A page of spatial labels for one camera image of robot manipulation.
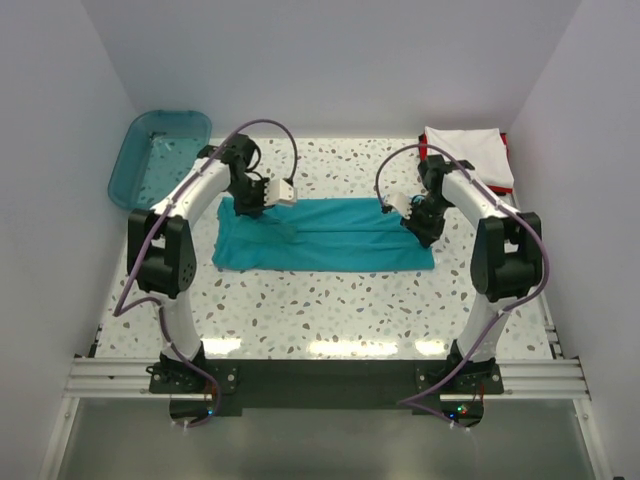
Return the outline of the teal t shirt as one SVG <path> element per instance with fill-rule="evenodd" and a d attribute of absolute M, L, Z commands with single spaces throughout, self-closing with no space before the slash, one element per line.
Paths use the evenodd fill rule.
<path fill-rule="evenodd" d="M 432 250 L 384 214 L 374 198 L 303 199 L 257 218 L 238 215 L 230 198 L 218 211 L 212 261 L 226 270 L 378 273 L 432 270 Z"/>

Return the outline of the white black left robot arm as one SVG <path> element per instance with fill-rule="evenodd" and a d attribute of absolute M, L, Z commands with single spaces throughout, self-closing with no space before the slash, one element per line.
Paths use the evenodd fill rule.
<path fill-rule="evenodd" d="M 234 214 L 253 219 L 263 214 L 269 181 L 251 177 L 251 161 L 260 157 L 258 145 L 244 134 L 221 148 L 207 145 L 165 199 L 129 215 L 127 273 L 157 306 L 163 340 L 159 361 L 147 368 L 153 393 L 217 393 L 190 306 L 197 271 L 192 230 L 225 194 Z"/>

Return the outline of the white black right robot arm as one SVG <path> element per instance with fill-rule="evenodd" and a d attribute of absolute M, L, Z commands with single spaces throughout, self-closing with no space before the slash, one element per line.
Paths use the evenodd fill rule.
<path fill-rule="evenodd" d="M 539 294 L 548 278 L 540 217 L 502 203 L 469 162 L 461 165 L 459 169 L 441 155 L 421 161 L 418 172 L 427 195 L 411 201 L 401 220 L 425 248 L 440 239 L 450 208 L 460 210 L 475 228 L 470 261 L 474 303 L 444 368 L 428 377 L 424 395 L 449 387 L 466 393 L 489 377 L 511 312 Z"/>

